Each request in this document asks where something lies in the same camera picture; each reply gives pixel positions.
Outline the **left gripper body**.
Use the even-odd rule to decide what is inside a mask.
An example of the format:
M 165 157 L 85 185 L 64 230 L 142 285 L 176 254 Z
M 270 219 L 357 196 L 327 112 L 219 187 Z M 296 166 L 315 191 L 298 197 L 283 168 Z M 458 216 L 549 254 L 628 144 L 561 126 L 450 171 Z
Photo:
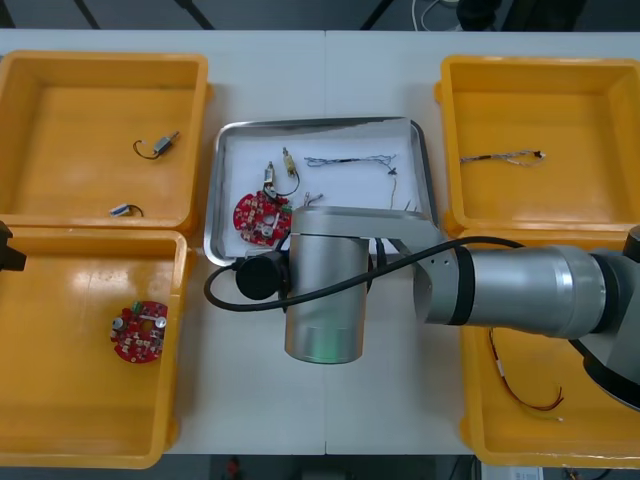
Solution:
M 0 270 L 23 271 L 26 264 L 26 255 L 15 250 L 9 245 L 13 237 L 11 230 L 0 222 Z

